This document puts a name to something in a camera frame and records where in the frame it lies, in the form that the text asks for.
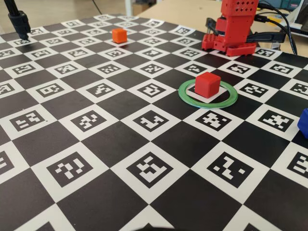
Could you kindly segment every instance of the blue cube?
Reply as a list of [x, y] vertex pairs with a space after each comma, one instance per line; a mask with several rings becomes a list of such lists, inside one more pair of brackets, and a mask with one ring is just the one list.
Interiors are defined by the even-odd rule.
[[303, 110], [297, 126], [304, 134], [305, 138], [308, 139], [308, 108]]

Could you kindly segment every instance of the green circle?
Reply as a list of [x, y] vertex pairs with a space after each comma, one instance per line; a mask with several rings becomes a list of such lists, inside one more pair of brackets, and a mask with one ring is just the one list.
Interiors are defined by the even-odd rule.
[[201, 103], [199, 101], [196, 101], [186, 94], [186, 89], [190, 87], [191, 85], [193, 85], [195, 82], [196, 82], [195, 79], [188, 80], [182, 83], [182, 85], [179, 88], [180, 98], [184, 102], [192, 106], [206, 108], [206, 109], [219, 109], [219, 108], [229, 107], [237, 101], [238, 94], [237, 94], [236, 89], [233, 86], [231, 86], [229, 83], [226, 83], [223, 81], [220, 82], [220, 85], [223, 88], [227, 89], [230, 94], [230, 97], [227, 100], [220, 102], [220, 103]]

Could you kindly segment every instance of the cable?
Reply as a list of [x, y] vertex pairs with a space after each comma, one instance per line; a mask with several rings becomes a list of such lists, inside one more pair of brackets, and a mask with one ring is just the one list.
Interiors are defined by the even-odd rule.
[[277, 10], [275, 7], [272, 7], [272, 6], [267, 5], [267, 4], [259, 3], [258, 7], [262, 8], [262, 9], [268, 9], [268, 10], [276, 11], [278, 14], [280, 14], [282, 16], [282, 18], [285, 20], [285, 22], [287, 24], [287, 35], [289, 36], [290, 45], [291, 45], [293, 54], [297, 55], [297, 48], [296, 48], [296, 44], [295, 44], [295, 42], [292, 38], [290, 24], [289, 24], [288, 19], [284, 16], [284, 14], [282, 12], [280, 12], [279, 10]]
[[98, 8], [98, 6], [96, 5], [95, 1], [92, 0], [92, 2], [94, 3], [94, 5], [95, 5], [96, 9], [98, 10], [98, 12], [99, 12], [100, 14], [102, 14], [102, 12], [100, 11], [100, 8]]

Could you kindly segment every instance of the checkerboard mat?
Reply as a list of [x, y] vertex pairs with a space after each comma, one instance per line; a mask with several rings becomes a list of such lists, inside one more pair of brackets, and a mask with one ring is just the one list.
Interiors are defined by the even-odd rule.
[[[0, 230], [308, 230], [308, 59], [228, 57], [203, 35], [108, 14], [1, 35]], [[234, 105], [179, 98], [206, 71]]]

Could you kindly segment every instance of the white square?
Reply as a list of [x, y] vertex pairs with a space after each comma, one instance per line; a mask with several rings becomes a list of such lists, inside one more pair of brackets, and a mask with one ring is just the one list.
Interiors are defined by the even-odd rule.
[[271, 169], [308, 188], [308, 149], [289, 143]]
[[52, 114], [37, 104], [0, 119], [0, 125], [10, 139], [14, 140], [55, 121], [57, 120]]
[[[155, 163], [151, 164], [151, 162], [148, 162], [149, 164], [147, 164], [145, 162], [147, 160], [144, 160], [143, 157], [149, 153], [149, 156], [152, 157], [154, 160], [156, 158], [160, 159], [165, 164], [162, 166], [157, 166]], [[140, 164], [138, 166], [135, 165], [137, 161], [140, 161]], [[164, 169], [172, 170], [149, 188], [128, 170], [130, 166], [140, 167], [141, 173], [144, 173], [142, 168], [145, 170], [148, 168], [157, 167], [154, 174], [151, 174], [151, 172], [144, 175], [140, 174], [145, 182], [149, 182], [148, 177], [150, 177], [150, 175], [152, 175], [155, 180], [156, 178], [161, 177], [161, 174], [164, 173]], [[175, 159], [174, 157], [172, 157], [151, 142], [147, 143], [145, 146], [138, 149], [133, 154], [129, 155], [124, 160], [120, 161], [111, 168], [114, 173], [116, 173], [133, 191], [135, 191], [148, 204], [154, 201], [167, 188], [169, 188], [174, 182], [176, 182], [182, 175], [184, 175], [185, 172], [188, 171], [188, 169], [189, 168], [182, 164], [180, 161], [178, 161], [177, 159]]]
[[[252, 171], [249, 173], [249, 175], [246, 176], [246, 178], [240, 183], [238, 187], [233, 186], [223, 177], [214, 174], [213, 171], [210, 171], [208, 169], [213, 162], [215, 162], [218, 158], [223, 157], [225, 164], [223, 165], [223, 167], [218, 166], [218, 168], [223, 168], [225, 170], [223, 173], [218, 174], [223, 175], [223, 177], [230, 177], [230, 180], [234, 181], [236, 179], [236, 177], [234, 177], [236, 176], [236, 171], [229, 169], [231, 165], [236, 165], [236, 162], [242, 162], [244, 163], [244, 165], [247, 165], [248, 167], [252, 168]], [[247, 200], [253, 190], [257, 187], [257, 185], [261, 182], [261, 180], [269, 171], [268, 167], [244, 155], [243, 153], [235, 150], [234, 148], [226, 145], [223, 142], [218, 143], [191, 169], [242, 204]]]
[[139, 24], [135, 23], [135, 22], [131, 22], [131, 21], [124, 21], [124, 22], [120, 22], [120, 23], [115, 23], [114, 25], [118, 26], [118, 27], [122, 27], [122, 28], [129, 28], [129, 27], [132, 27], [132, 26], [137, 26]]
[[71, 28], [66, 28], [66, 29], [61, 29], [61, 30], [55, 30], [52, 33], [58, 37], [62, 37], [62, 36], [67, 36], [67, 35], [73, 35], [79, 32]]
[[14, 95], [23, 91], [24, 88], [20, 86], [14, 79], [10, 79], [0, 83], [0, 99], [9, 95]]
[[34, 38], [29, 37], [28, 40], [22, 40], [22, 39], [15, 39], [8, 41], [7, 43], [10, 44], [12, 47], [21, 47], [27, 44], [35, 43], [37, 42]]
[[94, 67], [89, 68], [90, 71], [104, 77], [109, 78], [110, 76], [114, 76], [116, 74], [120, 74], [123, 71], [129, 70], [128, 67], [123, 66], [121, 64], [116, 63], [115, 61], [109, 61]]
[[172, 69], [171, 67], [163, 65], [156, 61], [149, 61], [132, 68], [132, 70], [139, 72], [140, 74], [147, 76], [149, 78], [157, 77], [171, 69]]
[[[273, 116], [271, 118], [262, 118], [265, 113], [273, 114]], [[266, 104], [256, 109], [246, 121], [289, 141], [299, 131], [297, 127], [299, 117]]]
[[86, 36], [96, 36], [96, 35], [102, 35], [108, 33], [105, 30], [99, 29], [99, 28], [93, 28], [89, 30], [82, 31], [81, 34], [84, 34]]
[[[84, 130], [73, 123], [72, 120], [78, 123]], [[117, 121], [119, 121], [117, 118], [96, 104], [86, 107], [59, 120], [59, 122], [80, 141], [94, 135]]]
[[261, 103], [265, 103], [278, 91], [275, 88], [246, 78], [236, 84], [234, 88], [239, 94]]
[[95, 27], [95, 28], [101, 28], [101, 27], [105, 27], [105, 26], [111, 26], [112, 23], [99, 21], [99, 22], [95, 22], [95, 23], [89, 23], [88, 25], [91, 26], [91, 27]]
[[175, 54], [179, 57], [183, 57], [185, 59], [195, 60], [197, 58], [200, 58], [200, 57], [206, 55], [207, 52], [202, 51], [202, 50], [198, 50], [198, 49], [195, 49], [195, 48], [191, 48], [191, 47], [184, 47], [180, 50], [173, 52], [173, 54]]
[[279, 55], [281, 55], [281, 53], [282, 53], [282, 51], [276, 51], [276, 50], [264, 49], [264, 48], [261, 48], [261, 47], [257, 47], [256, 51], [253, 55], [261, 57], [261, 58], [269, 59], [269, 60], [274, 60]]
[[171, 40], [170, 42], [179, 44], [181, 46], [189, 47], [189, 46], [197, 44], [201, 41], [194, 39], [194, 38], [189, 38], [189, 37], [179, 37], [179, 38], [175, 38], [175, 39]]
[[[224, 117], [227, 118], [228, 123], [225, 123], [225, 120], [222, 121]], [[219, 140], [223, 140], [244, 120], [220, 109], [210, 110], [201, 108], [183, 121]]]
[[108, 14], [100, 14], [100, 15], [94, 16], [93, 18], [100, 20], [100, 21], [105, 21], [105, 20], [113, 19], [115, 17], [112, 15], [108, 15]]
[[66, 58], [70, 59], [70, 60], [77, 60], [77, 59], [81, 59], [81, 58], [85, 58], [88, 56], [91, 56], [93, 54], [95, 54], [95, 52], [85, 48], [85, 47], [78, 47], [69, 51], [64, 51], [61, 53], [62, 55], [64, 55]]
[[135, 42], [134, 40], [132, 39], [127, 39], [127, 42], [122, 42], [122, 43], [116, 43], [116, 42], [113, 42], [112, 38], [111, 39], [108, 39], [106, 41], [104, 41], [105, 43], [108, 43], [110, 45], [113, 45], [115, 47], [122, 47], [122, 46], [125, 46], [125, 45], [128, 45], [128, 44], [131, 44], [133, 42]]
[[218, 69], [236, 76], [247, 78], [255, 73], [259, 68], [232, 60], [220, 66]]
[[46, 47], [52, 47], [52, 46], [57, 46], [57, 45], [68, 43], [69, 40], [62, 38], [62, 37], [55, 37], [55, 38], [48, 38], [48, 39], [40, 40], [39, 42], [45, 45]]
[[293, 78], [302, 70], [299, 67], [277, 61], [270, 61], [268, 64], [261, 67], [261, 69], [289, 78]]
[[179, 123], [180, 119], [150, 104], [121, 121], [151, 141]]
[[43, 67], [36, 62], [31, 61], [23, 64], [18, 64], [4, 69], [12, 78], [18, 78], [37, 71], [44, 70]]
[[98, 103], [125, 90], [107, 79], [102, 79], [81, 87], [77, 91], [93, 103]]
[[148, 29], [139, 31], [139, 33], [142, 33], [142, 34], [145, 34], [145, 35], [148, 35], [148, 36], [157, 36], [157, 35], [161, 35], [161, 34], [166, 33], [166, 31], [160, 30], [160, 29], [157, 29], [157, 28], [148, 28]]
[[26, 91], [39, 103], [57, 98], [61, 95], [69, 93], [74, 89], [61, 81], [56, 79], [35, 87], [29, 88]]
[[249, 224], [258, 230], [281, 231], [276, 226], [244, 205], [240, 207], [223, 231], [245, 230]]
[[115, 48], [111, 48], [111, 49], [99, 52], [98, 54], [109, 60], [116, 60], [116, 59], [128, 56], [130, 54], [133, 54], [133, 53], [125, 49], [122, 49], [120, 47], [115, 47]]
[[170, 53], [167, 52], [167, 51], [158, 49], [156, 47], [149, 47], [149, 48], [144, 49], [142, 51], [135, 52], [135, 54], [137, 54], [141, 57], [144, 57], [146, 59], [155, 60], [155, 59], [164, 57], [164, 56], [166, 56], [167, 54], [170, 54]]
[[224, 53], [222, 51], [218, 51], [218, 50], [213, 50], [213, 51], [210, 52], [210, 54], [216, 55], [216, 56], [224, 58], [224, 59], [229, 59], [229, 60], [235, 60], [238, 57], [240, 57], [240, 55], [238, 55], [238, 56], [227, 56], [226, 53]]
[[0, 146], [0, 170], [3, 170], [5, 167], [7, 168], [10, 165], [13, 165], [13, 168], [0, 174], [0, 184], [29, 168], [28, 163], [12, 141]]
[[48, 34], [49, 31], [46, 30], [44, 27], [36, 27], [36, 28], [31, 28], [31, 32], [28, 33], [29, 37], [35, 36], [35, 35], [43, 35], [43, 34]]
[[218, 96], [220, 96], [222, 93], [224, 93], [225, 91], [227, 91], [225, 88], [223, 87], [219, 87], [219, 90], [218, 90], [218, 93], [213, 95], [212, 97], [210, 98], [206, 98], [206, 97], [203, 97], [197, 93], [194, 92], [194, 87], [195, 85], [191, 85], [190, 87], [188, 87], [186, 89], [186, 94], [189, 95], [190, 97], [192, 97], [193, 99], [195, 100], [199, 100], [201, 102], [204, 102], [204, 103], [210, 103], [212, 102], [214, 99], [216, 99]]
[[147, 224], [156, 228], [174, 228], [166, 219], [148, 205], [119, 231], [139, 230], [144, 228]]
[[197, 61], [189, 61], [175, 68], [178, 71], [184, 72], [188, 75], [197, 77], [204, 72], [212, 72], [215, 70], [214, 67], [199, 63]]
[[157, 37], [147, 37], [147, 38], [138, 40], [138, 42], [146, 46], [155, 47], [155, 46], [164, 44], [168, 41], [162, 38], [157, 38]]
[[93, 44], [97, 44], [102, 42], [101, 40], [99, 40], [98, 38], [95, 37], [85, 37], [85, 38], [80, 38], [77, 40], [72, 41], [72, 43], [80, 46], [80, 47], [86, 47], [89, 45], [93, 45]]
[[43, 59], [49, 56], [53, 56], [55, 54], [57, 54], [58, 52], [54, 51], [53, 49], [49, 48], [49, 47], [45, 47], [42, 49], [38, 49], [35, 51], [30, 51], [27, 53], [24, 53], [25, 56], [27, 56], [29, 59], [35, 61], [35, 60], [39, 60], [39, 59]]
[[127, 91], [139, 96], [149, 103], [154, 103], [176, 90], [154, 79], [149, 79]]
[[142, 23], [141, 25], [147, 26], [147, 27], [159, 27], [164, 23], [162, 20], [157, 19], [150, 19], [149, 21]]
[[6, 59], [6, 58], [9, 58], [9, 57], [14, 57], [14, 56], [20, 55], [20, 54], [22, 54], [22, 53], [16, 48], [9, 48], [9, 49], [5, 49], [5, 50], [1, 50], [0, 51], [0, 60]]
[[170, 30], [169, 33], [179, 35], [179, 36], [187, 36], [187, 35], [192, 34], [194, 31], [195, 29], [192, 29], [190, 27], [178, 25], [173, 30]]
[[61, 23], [62, 25], [64, 25], [67, 28], [74, 28], [74, 27], [78, 27], [78, 26], [84, 26], [85, 23], [83, 23], [80, 20], [71, 20], [71, 21], [66, 21]]
[[69, 76], [71, 74], [75, 74], [79, 71], [83, 71], [86, 68], [74, 61], [69, 61], [63, 64], [59, 64], [56, 66], [52, 66], [47, 68], [46, 70], [52, 73], [57, 78], [62, 78], [65, 76]]
[[287, 82], [280, 90], [308, 100], [308, 83], [306, 82], [293, 78], [290, 79], [290, 81]]
[[[92, 169], [79, 178], [75, 178], [64, 187], [61, 187], [57, 180], [48, 171], [47, 167], [61, 160], [63, 160], [64, 163], [67, 163], [65, 158], [74, 153], [78, 153], [92, 167]], [[108, 167], [85, 145], [79, 142], [63, 150], [62, 152], [39, 162], [38, 164], [32, 166], [31, 169], [42, 183], [44, 188], [47, 190], [49, 195], [52, 197], [52, 199], [57, 203], [85, 184], [92, 181], [94, 178], [104, 173]]]
[[48, 222], [55, 231], [75, 231], [57, 204], [53, 204], [49, 208], [45, 209], [43, 212], [36, 215], [34, 218], [20, 226], [15, 231], [39, 230]]

